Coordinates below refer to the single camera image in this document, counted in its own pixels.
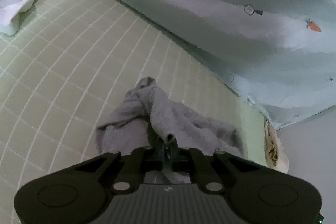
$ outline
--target white logo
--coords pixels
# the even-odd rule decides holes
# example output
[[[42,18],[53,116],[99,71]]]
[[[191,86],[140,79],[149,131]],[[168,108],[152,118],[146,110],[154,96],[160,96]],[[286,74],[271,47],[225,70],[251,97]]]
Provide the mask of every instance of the white logo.
[[[166,192],[170,192],[170,191],[172,191],[173,190],[173,187],[167,187],[167,188],[164,188],[164,190],[166,191]]]

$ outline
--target gray wall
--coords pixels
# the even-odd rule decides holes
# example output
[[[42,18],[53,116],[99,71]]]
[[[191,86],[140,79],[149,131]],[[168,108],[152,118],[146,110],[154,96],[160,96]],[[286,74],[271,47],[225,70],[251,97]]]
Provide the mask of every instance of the gray wall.
[[[289,174],[313,184],[322,196],[323,224],[336,223],[336,107],[278,131]]]

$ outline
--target gray cloth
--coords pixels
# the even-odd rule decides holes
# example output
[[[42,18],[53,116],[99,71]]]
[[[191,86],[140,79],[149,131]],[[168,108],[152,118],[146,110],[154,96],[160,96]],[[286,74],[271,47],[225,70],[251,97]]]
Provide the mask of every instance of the gray cloth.
[[[154,133],[149,130],[151,124]],[[153,78],[140,80],[127,92],[124,102],[99,127],[96,143],[100,154],[119,150],[128,155],[142,146],[155,146],[158,137],[167,143],[173,134],[179,147],[200,149],[212,155],[216,149],[243,157],[240,134],[230,124],[204,118],[181,103],[171,101]]]

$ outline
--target orange carrot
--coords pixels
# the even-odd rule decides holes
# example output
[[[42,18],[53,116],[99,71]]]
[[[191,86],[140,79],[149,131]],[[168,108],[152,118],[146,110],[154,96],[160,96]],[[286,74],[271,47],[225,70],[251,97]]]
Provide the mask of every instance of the orange carrot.
[[[318,25],[315,24],[315,22],[310,21],[310,19],[306,20],[307,22],[307,28],[309,27],[310,30],[314,31],[314,32],[321,32],[320,27],[318,27]]]

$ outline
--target folded beige fabric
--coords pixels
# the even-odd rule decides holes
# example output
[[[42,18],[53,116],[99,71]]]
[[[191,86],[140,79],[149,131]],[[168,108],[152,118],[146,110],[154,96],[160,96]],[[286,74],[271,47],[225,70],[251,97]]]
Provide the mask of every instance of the folded beige fabric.
[[[277,171],[287,173],[289,170],[288,157],[278,138],[277,131],[268,121],[265,124],[265,142],[265,154],[268,166]]]

